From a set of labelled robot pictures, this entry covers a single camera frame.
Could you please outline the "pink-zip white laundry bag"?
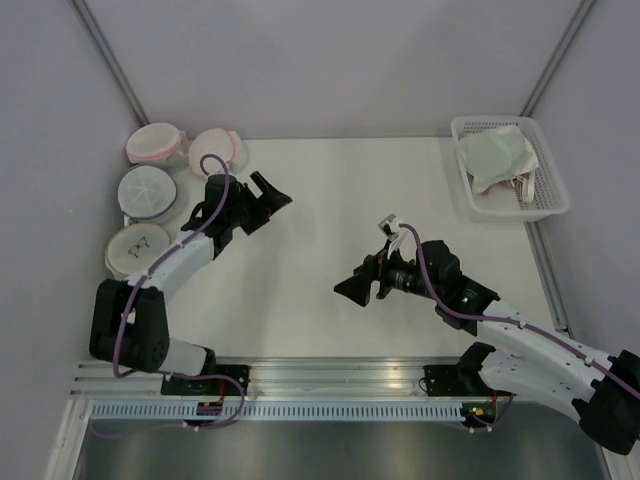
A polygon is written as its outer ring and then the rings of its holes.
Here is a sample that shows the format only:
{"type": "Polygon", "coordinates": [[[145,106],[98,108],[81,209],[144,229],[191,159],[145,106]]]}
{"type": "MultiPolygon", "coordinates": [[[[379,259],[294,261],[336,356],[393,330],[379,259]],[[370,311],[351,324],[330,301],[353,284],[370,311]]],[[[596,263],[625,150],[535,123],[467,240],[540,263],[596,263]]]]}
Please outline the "pink-zip white laundry bag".
{"type": "Polygon", "coordinates": [[[245,144],[234,130],[209,129],[191,142],[188,148],[188,160],[190,169],[196,176],[206,178],[223,172],[222,166],[216,159],[207,158],[203,166],[200,165],[201,158],[209,154],[223,160],[231,174],[240,173],[249,162],[245,144]]]}

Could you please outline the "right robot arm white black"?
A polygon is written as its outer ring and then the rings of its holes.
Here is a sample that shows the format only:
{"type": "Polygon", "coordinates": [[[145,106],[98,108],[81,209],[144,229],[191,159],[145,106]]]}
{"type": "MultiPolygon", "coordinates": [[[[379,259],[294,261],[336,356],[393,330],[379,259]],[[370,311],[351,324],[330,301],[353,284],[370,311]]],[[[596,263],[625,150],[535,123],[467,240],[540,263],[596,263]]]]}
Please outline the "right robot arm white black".
{"type": "Polygon", "coordinates": [[[474,337],[456,368],[459,388],[485,389],[534,400],[574,420],[594,442],[628,455],[639,440],[639,357],[591,348],[536,325],[493,290],[464,275],[459,259],[441,240],[422,243],[407,261],[384,247],[365,257],[334,287],[366,306],[398,290],[428,298],[452,328],[474,337]]]}

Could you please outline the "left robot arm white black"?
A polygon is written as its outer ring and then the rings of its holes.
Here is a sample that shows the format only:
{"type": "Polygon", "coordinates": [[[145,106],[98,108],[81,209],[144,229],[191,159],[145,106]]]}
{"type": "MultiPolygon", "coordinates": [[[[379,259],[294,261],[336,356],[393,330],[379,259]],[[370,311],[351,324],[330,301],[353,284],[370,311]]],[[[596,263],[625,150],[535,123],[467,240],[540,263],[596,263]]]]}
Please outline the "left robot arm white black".
{"type": "Polygon", "coordinates": [[[250,178],[258,194],[231,174],[210,176],[203,200],[157,260],[124,280],[107,279],[98,286],[89,353],[111,363],[115,377],[161,373],[183,378],[198,396],[216,389],[214,351],[172,338],[167,305],[199,270],[219,257],[235,229],[250,235],[291,204],[291,197],[259,172],[250,178]]]}

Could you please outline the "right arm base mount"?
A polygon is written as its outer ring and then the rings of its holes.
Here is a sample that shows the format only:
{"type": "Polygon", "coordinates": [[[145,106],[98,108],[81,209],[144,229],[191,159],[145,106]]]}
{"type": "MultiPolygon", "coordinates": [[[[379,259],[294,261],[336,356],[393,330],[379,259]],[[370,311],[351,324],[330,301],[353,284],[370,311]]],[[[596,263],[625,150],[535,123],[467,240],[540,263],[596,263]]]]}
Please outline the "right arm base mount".
{"type": "Polygon", "coordinates": [[[480,377],[480,368],[462,368],[453,364],[423,367],[419,387],[429,397],[509,397],[510,392],[490,388],[480,377]]]}

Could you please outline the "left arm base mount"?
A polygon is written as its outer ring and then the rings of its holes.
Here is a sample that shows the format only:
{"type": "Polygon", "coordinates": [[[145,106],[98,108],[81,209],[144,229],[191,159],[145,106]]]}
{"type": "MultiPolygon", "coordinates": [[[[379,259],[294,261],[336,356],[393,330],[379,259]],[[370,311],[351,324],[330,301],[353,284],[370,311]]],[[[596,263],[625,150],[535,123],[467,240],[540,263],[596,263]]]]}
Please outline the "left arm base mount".
{"type": "Polygon", "coordinates": [[[243,364],[217,365],[214,374],[216,379],[188,380],[171,376],[162,381],[160,393],[164,396],[238,396],[239,391],[229,380],[221,379],[221,376],[235,380],[243,390],[246,390],[250,382],[251,367],[243,364]]]}

